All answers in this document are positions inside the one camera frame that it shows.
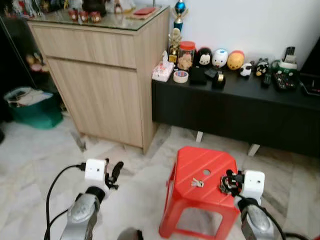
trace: yellow toy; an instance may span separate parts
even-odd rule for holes
[[[245,54],[243,51],[236,50],[230,53],[228,61],[226,62],[230,70],[237,70],[245,62]]]

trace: green storage box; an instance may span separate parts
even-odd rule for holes
[[[28,87],[19,87],[4,95],[4,100],[7,101],[18,92],[26,91]],[[8,104],[9,111],[13,119],[22,124],[30,125],[37,129],[51,129],[60,123],[63,116],[60,112],[57,97],[52,94],[49,98],[34,103],[28,106],[16,107]]]

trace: stool top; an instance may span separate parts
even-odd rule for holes
[[[177,153],[174,188],[184,199],[234,208],[234,198],[219,189],[228,169],[238,171],[236,160],[227,152],[183,147]],[[194,179],[202,181],[203,187],[192,186]]]

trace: red plastic stool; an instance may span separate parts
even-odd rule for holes
[[[169,181],[159,234],[169,238],[173,232],[209,240],[224,240],[238,214],[234,198],[219,189],[226,170],[237,172],[236,160],[223,151],[186,146],[177,153]],[[192,186],[193,179],[203,181],[203,187]],[[176,228],[184,209],[198,208],[222,215],[215,236]]]

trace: wooden cabinet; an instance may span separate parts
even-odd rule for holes
[[[28,24],[78,131],[146,152],[156,132],[151,75],[168,45],[169,8],[138,30]]]

